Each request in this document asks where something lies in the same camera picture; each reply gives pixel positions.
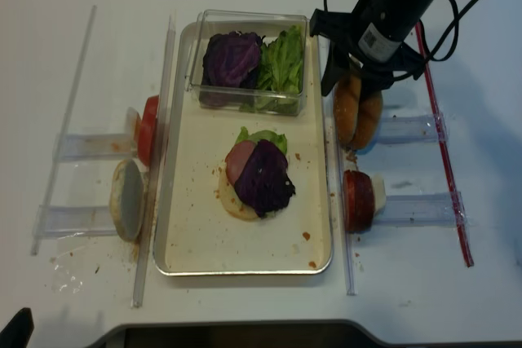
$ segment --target tomato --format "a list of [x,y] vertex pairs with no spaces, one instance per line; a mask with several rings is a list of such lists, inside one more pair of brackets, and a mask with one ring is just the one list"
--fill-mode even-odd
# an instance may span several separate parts
[[156,134],[157,105],[159,101],[159,95],[154,95],[147,99],[144,115],[142,116],[141,125],[139,127],[138,158],[141,163],[147,167],[150,166],[150,157],[153,152],[153,141],[154,135]]
[[369,230],[375,213],[375,195],[370,177],[360,171],[346,170],[343,176],[343,194],[346,231]]

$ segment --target metal tray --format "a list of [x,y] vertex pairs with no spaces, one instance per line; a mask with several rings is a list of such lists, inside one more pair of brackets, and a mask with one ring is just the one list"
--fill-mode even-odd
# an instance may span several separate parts
[[[305,104],[296,117],[200,108],[187,78],[196,41],[196,24],[190,24],[179,41],[153,244],[157,268],[172,276],[322,272],[332,258],[332,235],[316,38],[307,40]],[[288,139],[297,195],[275,218],[243,222],[215,197],[219,167],[241,126],[275,130]]]

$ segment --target ham slice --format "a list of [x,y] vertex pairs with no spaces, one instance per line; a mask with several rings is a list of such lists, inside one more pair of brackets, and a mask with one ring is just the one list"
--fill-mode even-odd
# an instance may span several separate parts
[[232,186],[234,186],[243,172],[246,162],[248,161],[248,158],[250,158],[254,148],[254,142],[244,140],[232,147],[232,150],[230,150],[225,158],[225,162],[227,163],[227,178]]

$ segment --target bread bun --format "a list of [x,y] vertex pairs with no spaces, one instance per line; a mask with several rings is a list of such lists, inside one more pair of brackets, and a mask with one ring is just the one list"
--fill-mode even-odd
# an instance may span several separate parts
[[219,199],[225,211],[231,214],[234,218],[246,221],[254,221],[259,219],[258,215],[252,207],[243,204],[239,197],[237,197],[234,187],[227,179],[226,170],[221,170],[219,174]]
[[144,220],[144,184],[132,159],[121,161],[114,170],[108,210],[120,238],[135,240]]
[[359,102],[359,114],[357,126],[349,147],[360,150],[368,146],[374,137],[374,133],[383,113],[383,93],[376,91]]
[[353,74],[342,77],[335,88],[334,119],[342,146],[347,146],[355,134],[360,96],[361,80]]

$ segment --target salad greens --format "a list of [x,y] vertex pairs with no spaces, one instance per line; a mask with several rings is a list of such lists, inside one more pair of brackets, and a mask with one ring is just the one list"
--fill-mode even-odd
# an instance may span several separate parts
[[248,134],[248,130],[246,127],[241,127],[241,132],[237,136],[235,144],[243,142],[245,140],[250,140],[251,142],[258,143],[259,140],[268,140],[269,142],[274,143],[277,148],[281,150],[283,155],[286,155],[286,151],[288,150],[288,143],[286,140],[285,134],[277,134],[272,130],[261,130],[254,134]]
[[291,26],[276,41],[261,45],[256,89],[298,94],[303,70],[301,28]]

